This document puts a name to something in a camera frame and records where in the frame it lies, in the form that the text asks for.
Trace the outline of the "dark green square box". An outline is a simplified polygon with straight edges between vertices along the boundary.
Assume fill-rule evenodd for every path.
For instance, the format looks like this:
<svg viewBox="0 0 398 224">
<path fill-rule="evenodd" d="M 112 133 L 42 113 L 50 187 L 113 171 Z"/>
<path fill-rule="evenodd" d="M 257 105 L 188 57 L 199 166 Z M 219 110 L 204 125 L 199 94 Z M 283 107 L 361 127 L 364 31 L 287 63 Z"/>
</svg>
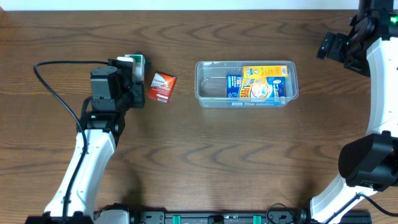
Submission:
<svg viewBox="0 0 398 224">
<path fill-rule="evenodd" d="M 136 52 L 135 55 L 141 57 L 139 60 L 136 60 L 136 62 L 143 69 L 143 73 L 146 73 L 150 69 L 151 60 L 149 59 L 149 57 L 145 56 L 142 52 Z"/>
</svg>

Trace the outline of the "yellow cough syrup box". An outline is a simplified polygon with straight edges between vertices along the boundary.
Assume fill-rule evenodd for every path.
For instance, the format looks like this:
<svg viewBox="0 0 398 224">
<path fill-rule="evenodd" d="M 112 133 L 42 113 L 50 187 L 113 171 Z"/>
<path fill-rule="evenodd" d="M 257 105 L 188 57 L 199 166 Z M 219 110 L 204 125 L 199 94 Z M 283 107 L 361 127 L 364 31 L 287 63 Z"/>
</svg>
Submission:
<svg viewBox="0 0 398 224">
<path fill-rule="evenodd" d="M 289 76 L 286 65 L 244 66 L 244 77 L 287 77 Z"/>
</svg>

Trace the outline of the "white and green box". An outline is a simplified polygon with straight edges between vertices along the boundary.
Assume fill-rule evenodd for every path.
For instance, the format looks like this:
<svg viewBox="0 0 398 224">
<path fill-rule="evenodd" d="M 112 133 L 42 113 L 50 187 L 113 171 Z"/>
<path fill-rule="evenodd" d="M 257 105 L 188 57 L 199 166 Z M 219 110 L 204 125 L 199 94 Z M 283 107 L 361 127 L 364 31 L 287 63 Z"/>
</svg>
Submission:
<svg viewBox="0 0 398 224">
<path fill-rule="evenodd" d="M 142 54 L 126 54 L 122 57 L 117 57 L 117 59 L 124 62 L 132 62 L 133 79 L 144 83 L 145 56 Z"/>
</svg>

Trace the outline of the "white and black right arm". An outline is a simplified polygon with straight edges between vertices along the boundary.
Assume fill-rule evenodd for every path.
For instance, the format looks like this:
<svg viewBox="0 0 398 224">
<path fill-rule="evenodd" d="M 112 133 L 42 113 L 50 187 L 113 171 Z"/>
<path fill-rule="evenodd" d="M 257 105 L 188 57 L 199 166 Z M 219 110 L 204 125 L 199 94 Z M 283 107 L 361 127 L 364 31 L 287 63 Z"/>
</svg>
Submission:
<svg viewBox="0 0 398 224">
<path fill-rule="evenodd" d="M 371 79 L 371 109 L 366 135 L 346 144 L 338 175 L 296 223 L 370 223 L 367 214 L 351 213 L 362 199 L 390 217 L 371 196 L 397 186 L 397 13 L 394 0 L 360 0 L 348 35 L 327 33 L 317 58 L 340 62 Z"/>
</svg>

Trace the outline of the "clear plastic container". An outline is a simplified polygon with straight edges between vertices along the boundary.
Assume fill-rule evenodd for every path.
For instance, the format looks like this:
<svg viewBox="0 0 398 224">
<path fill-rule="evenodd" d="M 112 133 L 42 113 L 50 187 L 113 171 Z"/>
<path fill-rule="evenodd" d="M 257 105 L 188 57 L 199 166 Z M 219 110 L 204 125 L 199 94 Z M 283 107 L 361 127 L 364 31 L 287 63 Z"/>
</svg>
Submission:
<svg viewBox="0 0 398 224">
<path fill-rule="evenodd" d="M 288 60 L 201 61 L 195 95 L 204 108 L 277 108 L 299 96 L 296 66 Z"/>
</svg>

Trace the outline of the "red Panadol box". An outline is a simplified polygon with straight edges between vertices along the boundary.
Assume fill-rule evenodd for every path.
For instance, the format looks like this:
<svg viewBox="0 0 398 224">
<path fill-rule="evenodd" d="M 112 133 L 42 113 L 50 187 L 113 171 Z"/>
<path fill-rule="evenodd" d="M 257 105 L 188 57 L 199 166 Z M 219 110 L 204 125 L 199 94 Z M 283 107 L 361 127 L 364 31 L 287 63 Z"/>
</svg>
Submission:
<svg viewBox="0 0 398 224">
<path fill-rule="evenodd" d="M 164 73 L 155 73 L 148 91 L 148 97 L 163 103 L 168 103 L 174 90 L 177 78 Z"/>
</svg>

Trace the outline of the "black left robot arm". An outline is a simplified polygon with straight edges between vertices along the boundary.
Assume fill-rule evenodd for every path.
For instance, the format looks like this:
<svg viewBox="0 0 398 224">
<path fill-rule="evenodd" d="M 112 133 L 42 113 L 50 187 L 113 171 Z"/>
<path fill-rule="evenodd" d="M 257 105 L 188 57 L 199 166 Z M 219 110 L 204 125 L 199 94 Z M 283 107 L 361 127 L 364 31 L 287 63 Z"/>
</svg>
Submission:
<svg viewBox="0 0 398 224">
<path fill-rule="evenodd" d="M 27 217 L 27 223 L 139 223 L 139 216 L 127 206 L 116 203 L 96 212 L 95 203 L 126 125 L 126 112 L 144 107 L 144 75 L 150 60 L 135 53 L 94 65 L 91 96 L 84 100 L 81 115 L 67 108 L 77 131 L 68 169 L 44 213 Z"/>
</svg>

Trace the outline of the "blue Kool Fever box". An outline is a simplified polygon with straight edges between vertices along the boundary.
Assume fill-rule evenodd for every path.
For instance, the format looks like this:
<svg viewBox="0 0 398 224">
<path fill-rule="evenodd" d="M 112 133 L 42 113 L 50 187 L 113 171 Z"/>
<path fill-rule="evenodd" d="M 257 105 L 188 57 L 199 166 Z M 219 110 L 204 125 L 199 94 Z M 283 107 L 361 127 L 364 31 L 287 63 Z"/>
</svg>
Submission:
<svg viewBox="0 0 398 224">
<path fill-rule="evenodd" d="M 242 75 L 226 76 L 226 96 L 244 103 L 280 105 L 286 97 L 285 77 L 248 78 Z"/>
</svg>

